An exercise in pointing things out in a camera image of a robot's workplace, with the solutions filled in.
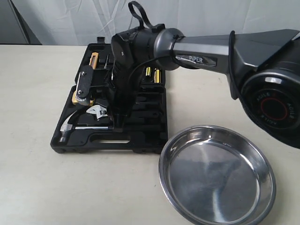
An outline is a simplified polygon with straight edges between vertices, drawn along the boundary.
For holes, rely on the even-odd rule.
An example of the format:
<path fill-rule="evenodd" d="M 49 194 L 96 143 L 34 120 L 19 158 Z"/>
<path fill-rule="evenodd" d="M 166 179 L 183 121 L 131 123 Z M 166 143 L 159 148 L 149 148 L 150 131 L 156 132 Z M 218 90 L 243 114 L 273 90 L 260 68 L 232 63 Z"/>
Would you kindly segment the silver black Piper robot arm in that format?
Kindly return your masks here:
<path fill-rule="evenodd" d="M 116 130 L 135 103 L 146 67 L 204 69 L 227 77 L 231 97 L 278 141 L 300 146 L 298 30 L 186 37 L 163 24 L 134 28 L 111 39 L 114 64 L 107 99 Z"/>

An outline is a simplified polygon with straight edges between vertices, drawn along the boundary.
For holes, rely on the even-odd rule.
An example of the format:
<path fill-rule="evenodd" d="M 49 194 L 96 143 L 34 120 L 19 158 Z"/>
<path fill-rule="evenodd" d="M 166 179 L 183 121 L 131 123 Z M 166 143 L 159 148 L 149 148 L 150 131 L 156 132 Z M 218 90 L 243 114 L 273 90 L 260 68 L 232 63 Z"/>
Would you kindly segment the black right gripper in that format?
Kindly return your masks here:
<path fill-rule="evenodd" d="M 162 69 L 154 56 L 154 43 L 164 27 L 129 29 L 111 39 L 114 56 L 108 85 L 108 111 L 115 128 L 123 128 L 132 111 L 146 67 Z"/>

